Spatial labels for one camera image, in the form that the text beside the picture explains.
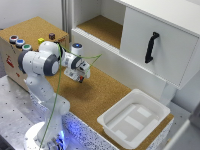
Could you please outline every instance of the white plastic bin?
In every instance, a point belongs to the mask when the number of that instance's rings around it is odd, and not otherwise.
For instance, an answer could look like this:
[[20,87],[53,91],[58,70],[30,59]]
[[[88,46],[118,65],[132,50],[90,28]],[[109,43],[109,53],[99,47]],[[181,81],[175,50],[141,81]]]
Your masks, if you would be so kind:
[[135,89],[98,117],[97,121],[105,133],[122,147],[135,149],[169,113],[169,108]]

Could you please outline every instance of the cork surface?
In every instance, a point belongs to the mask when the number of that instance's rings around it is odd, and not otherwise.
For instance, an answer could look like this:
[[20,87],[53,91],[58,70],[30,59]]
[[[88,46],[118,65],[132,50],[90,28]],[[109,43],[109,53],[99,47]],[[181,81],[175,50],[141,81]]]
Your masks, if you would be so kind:
[[[49,33],[55,33],[55,40],[49,39]],[[30,44],[34,51],[39,47],[39,38],[43,38],[45,41],[58,41],[59,38],[68,36],[66,32],[40,17],[32,18],[0,31],[0,37],[7,42],[12,35],[17,35],[19,39],[25,40],[26,44]]]
[[103,16],[97,16],[78,28],[120,49],[123,26]]
[[[70,102],[70,111],[120,150],[123,150],[124,148],[105,134],[102,126],[97,122],[97,118],[131,92],[131,89],[95,67],[91,68],[91,77],[85,79],[82,84],[66,77],[63,74],[64,69],[62,68],[59,94]],[[58,77],[58,73],[53,77],[47,77],[55,91]],[[136,150],[146,149],[172,119],[173,115],[168,115]]]

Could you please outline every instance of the cardboard box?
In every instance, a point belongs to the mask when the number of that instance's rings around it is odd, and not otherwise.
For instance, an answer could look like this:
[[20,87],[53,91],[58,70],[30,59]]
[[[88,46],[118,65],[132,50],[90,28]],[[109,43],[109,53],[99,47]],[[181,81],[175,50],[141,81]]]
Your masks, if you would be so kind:
[[[49,34],[54,33],[55,39],[49,39]],[[33,51],[37,51],[39,44],[38,39],[43,38],[45,41],[59,41],[62,46],[69,49],[69,36],[66,32],[48,23],[40,17],[35,17],[24,21],[12,27],[0,31],[0,52],[3,59],[5,71],[7,75],[16,81],[20,86],[28,91],[24,82],[27,78],[18,67],[18,56],[21,49],[9,43],[9,37],[17,35],[19,39],[25,40],[26,44],[30,44]]]

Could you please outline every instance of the cabinet door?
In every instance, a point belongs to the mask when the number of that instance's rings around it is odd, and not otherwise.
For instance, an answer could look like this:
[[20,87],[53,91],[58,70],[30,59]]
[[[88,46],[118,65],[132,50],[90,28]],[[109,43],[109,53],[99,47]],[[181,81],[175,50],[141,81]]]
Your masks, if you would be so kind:
[[[154,40],[153,60],[146,64],[145,56],[153,32],[160,36]],[[197,40],[196,36],[127,8],[120,54],[178,86]]]

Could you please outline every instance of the cabinet handle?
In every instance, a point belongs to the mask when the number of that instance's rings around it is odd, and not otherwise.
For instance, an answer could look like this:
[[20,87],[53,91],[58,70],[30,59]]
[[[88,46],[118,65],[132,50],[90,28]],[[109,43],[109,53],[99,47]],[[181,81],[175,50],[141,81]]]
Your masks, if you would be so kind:
[[153,57],[151,56],[152,50],[153,50],[153,45],[154,45],[154,40],[156,38],[158,38],[160,35],[156,32],[153,32],[153,36],[151,37],[150,41],[149,41],[149,45],[147,48],[147,53],[146,53],[146,57],[145,57],[145,63],[149,63],[150,61],[153,60]]

